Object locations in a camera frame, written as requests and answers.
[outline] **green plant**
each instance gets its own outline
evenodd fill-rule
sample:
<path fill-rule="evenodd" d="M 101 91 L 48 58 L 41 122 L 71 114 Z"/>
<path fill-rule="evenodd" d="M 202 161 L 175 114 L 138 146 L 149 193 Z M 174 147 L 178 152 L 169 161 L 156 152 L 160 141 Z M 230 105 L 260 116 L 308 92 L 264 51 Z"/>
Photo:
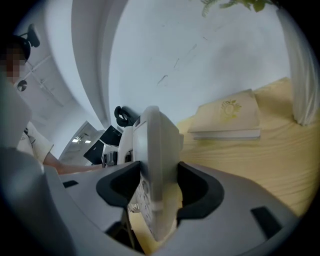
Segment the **green plant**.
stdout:
<path fill-rule="evenodd" d="M 209 9 L 212 5 L 217 3 L 220 0 L 201 0 L 201 2 L 204 4 L 203 10 L 202 10 L 202 16 L 205 17 Z M 248 8 L 251 11 L 251 7 L 256 12 L 260 12 L 265 8 L 265 5 L 273 5 L 274 3 L 272 0 L 229 0 L 227 3 L 222 3 L 219 5 L 221 9 L 229 8 L 231 6 L 242 4 L 244 7 Z"/>

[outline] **black screen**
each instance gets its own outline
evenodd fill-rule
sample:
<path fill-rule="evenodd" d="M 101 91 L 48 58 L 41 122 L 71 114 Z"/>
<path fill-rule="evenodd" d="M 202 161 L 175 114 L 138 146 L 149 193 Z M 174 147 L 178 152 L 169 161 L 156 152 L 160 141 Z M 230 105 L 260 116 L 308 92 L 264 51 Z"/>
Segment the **black screen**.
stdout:
<path fill-rule="evenodd" d="M 105 144 L 118 147 L 121 136 L 122 133 L 110 125 L 109 128 L 100 137 L 100 140 L 102 140 Z"/>
<path fill-rule="evenodd" d="M 102 164 L 102 152 L 104 150 L 104 144 L 98 140 L 92 147 L 83 155 L 94 165 Z"/>

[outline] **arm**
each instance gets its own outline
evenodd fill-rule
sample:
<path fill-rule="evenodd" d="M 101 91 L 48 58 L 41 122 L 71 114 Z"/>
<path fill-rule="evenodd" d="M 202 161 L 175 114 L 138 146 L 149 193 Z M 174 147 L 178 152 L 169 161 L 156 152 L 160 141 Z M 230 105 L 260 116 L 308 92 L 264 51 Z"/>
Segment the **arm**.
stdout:
<path fill-rule="evenodd" d="M 58 174 L 60 174 L 60 175 L 102 169 L 102 164 L 93 165 L 93 166 L 64 164 L 64 163 L 60 162 L 58 159 L 56 159 L 54 157 L 54 155 L 52 155 L 50 152 L 46 155 L 46 157 L 43 161 L 43 164 L 56 168 Z"/>

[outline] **book cover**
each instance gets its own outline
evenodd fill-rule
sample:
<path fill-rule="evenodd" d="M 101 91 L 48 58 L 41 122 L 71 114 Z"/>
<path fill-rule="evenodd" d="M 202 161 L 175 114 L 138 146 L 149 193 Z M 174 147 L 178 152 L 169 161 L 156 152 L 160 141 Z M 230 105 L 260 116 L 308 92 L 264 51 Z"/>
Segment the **book cover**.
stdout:
<path fill-rule="evenodd" d="M 259 108 L 251 89 L 200 106 L 189 133 L 257 129 Z"/>

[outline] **gray device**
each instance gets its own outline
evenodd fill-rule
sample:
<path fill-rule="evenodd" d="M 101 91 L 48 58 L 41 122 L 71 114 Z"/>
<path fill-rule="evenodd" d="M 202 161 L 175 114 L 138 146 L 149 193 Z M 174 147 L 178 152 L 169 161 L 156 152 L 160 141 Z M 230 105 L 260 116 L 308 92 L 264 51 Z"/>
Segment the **gray device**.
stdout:
<path fill-rule="evenodd" d="M 8 106 L 17 100 L 12 90 L 2 90 Z M 27 109 L 18 103 L 1 113 L 0 192 L 8 207 L 55 255 L 140 255 L 110 234 L 124 222 L 141 163 L 59 176 L 53 167 L 15 149 L 30 119 Z M 154 255 L 267 255 L 299 221 L 286 205 L 243 177 L 180 162 L 177 183 L 183 196 L 177 229 Z"/>

